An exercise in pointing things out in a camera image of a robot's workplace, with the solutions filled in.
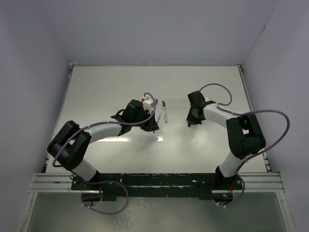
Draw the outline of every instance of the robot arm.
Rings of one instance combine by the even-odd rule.
[[[217,167],[216,174],[222,180],[233,177],[239,166],[250,156],[266,146],[265,138],[255,115],[236,116],[217,107],[217,103],[206,101],[200,91],[188,95],[190,111],[188,126],[211,120],[227,129],[230,153]]]
[[[105,124],[100,123],[80,132],[72,143],[65,147],[57,161],[66,170],[79,175],[85,181],[96,182],[99,172],[84,159],[88,145],[107,137],[121,136],[129,132],[132,126],[140,127],[144,131],[158,130],[155,114],[148,121],[139,124],[139,122],[148,119],[154,109],[155,103],[149,96],[144,97],[142,101],[131,100],[122,115],[119,111]],[[55,157],[64,143],[83,127],[74,121],[68,121],[49,144],[48,153]]]

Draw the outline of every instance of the black mounting base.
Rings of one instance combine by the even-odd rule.
[[[215,173],[194,174],[99,174],[95,181],[117,181],[128,190],[130,197],[194,197],[201,200],[212,200],[213,190],[230,189],[241,190],[242,185],[238,177],[225,178],[224,181],[215,180]],[[78,177],[73,178],[72,190],[99,190],[99,185],[85,184]],[[116,201],[117,197],[125,197],[121,186],[113,183],[102,185],[102,201]]]

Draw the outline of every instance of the white table surface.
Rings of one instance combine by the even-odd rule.
[[[162,116],[155,134],[140,128],[121,137],[91,144],[85,154],[101,173],[213,173],[226,158],[229,147],[226,129],[203,121],[188,128],[186,117],[190,104],[187,95],[208,83],[220,83],[230,89],[233,102],[229,109],[249,111],[241,77],[236,66],[230,67],[75,67],[61,112],[57,132],[69,120],[78,124],[105,121],[126,107],[131,99],[141,100],[144,92],[166,102],[168,123]],[[220,87],[204,89],[203,94],[216,102],[228,102]],[[47,173],[65,173],[52,166]],[[241,172],[266,172],[262,156],[245,164]]]

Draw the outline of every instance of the white wall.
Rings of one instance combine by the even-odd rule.
[[[275,108],[291,120],[287,137],[268,152],[280,171],[298,232],[309,227],[309,1],[283,0],[244,64],[255,109]],[[267,139],[278,138],[284,119],[261,117]]]
[[[70,62],[239,64],[278,0],[43,0]]]
[[[0,225],[14,232],[46,157],[69,73],[35,0],[0,1]]]

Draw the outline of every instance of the glass panel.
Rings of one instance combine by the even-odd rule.
[[[105,216],[81,207],[80,193],[39,193],[29,232],[284,232],[275,193],[246,193],[230,208],[195,198],[130,198]],[[125,198],[94,207],[112,212]]]

